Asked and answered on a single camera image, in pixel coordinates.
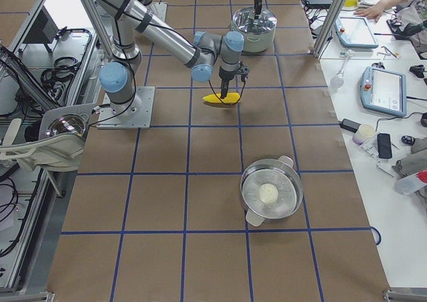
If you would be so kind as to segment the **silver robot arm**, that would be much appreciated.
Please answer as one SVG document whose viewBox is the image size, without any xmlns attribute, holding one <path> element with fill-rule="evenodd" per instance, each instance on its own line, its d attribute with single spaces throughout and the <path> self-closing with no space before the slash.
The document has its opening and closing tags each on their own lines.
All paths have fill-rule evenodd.
<svg viewBox="0 0 427 302">
<path fill-rule="evenodd" d="M 209 83 L 216 61 L 221 59 L 220 92 L 214 91 L 205 96 L 203 102 L 220 107 L 231 107 L 240 102 L 242 95 L 229 92 L 229 84 L 237 75 L 245 83 L 249 73 L 249 68 L 240 60 L 244 48 L 244 36 L 241 33 L 228 31 L 225 35 L 218 35 L 198 31 L 190 42 L 152 11 L 149 7 L 152 0 L 96 1 L 112 18 L 115 29 L 113 43 L 126 59 L 131 58 L 126 50 L 134 47 L 133 31 L 180 60 L 191 70 L 191 78 L 197 82 Z"/>
</svg>

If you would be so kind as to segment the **person's hand on table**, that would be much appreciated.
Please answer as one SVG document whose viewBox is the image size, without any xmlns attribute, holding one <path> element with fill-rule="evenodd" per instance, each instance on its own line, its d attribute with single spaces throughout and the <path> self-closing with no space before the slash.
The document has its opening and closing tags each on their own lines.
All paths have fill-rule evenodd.
<svg viewBox="0 0 427 302">
<path fill-rule="evenodd" d="M 373 5 L 368 8 L 357 8 L 354 15 L 357 17 L 365 17 L 368 20 L 378 22 L 384 12 L 385 8 L 380 5 Z"/>
</svg>

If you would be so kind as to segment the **person's forearm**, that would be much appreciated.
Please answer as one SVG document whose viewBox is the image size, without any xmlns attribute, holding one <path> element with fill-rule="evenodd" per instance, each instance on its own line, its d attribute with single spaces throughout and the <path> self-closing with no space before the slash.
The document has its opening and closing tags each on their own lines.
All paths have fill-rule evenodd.
<svg viewBox="0 0 427 302">
<path fill-rule="evenodd" d="M 387 9 L 390 9 L 392 7 L 395 7 L 397 5 L 407 3 L 407 2 L 409 2 L 409 0 L 379 0 L 376 6 L 380 10 L 380 13 L 382 13 Z"/>
</svg>

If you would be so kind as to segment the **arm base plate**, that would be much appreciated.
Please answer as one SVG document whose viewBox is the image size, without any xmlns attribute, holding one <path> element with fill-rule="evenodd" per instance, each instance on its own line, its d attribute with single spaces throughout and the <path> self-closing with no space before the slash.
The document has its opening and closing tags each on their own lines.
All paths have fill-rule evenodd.
<svg viewBox="0 0 427 302">
<path fill-rule="evenodd" d="M 155 97 L 155 87 L 137 87 L 132 103 L 116 105 L 110 102 L 107 93 L 95 125 L 98 129 L 149 129 Z"/>
</svg>

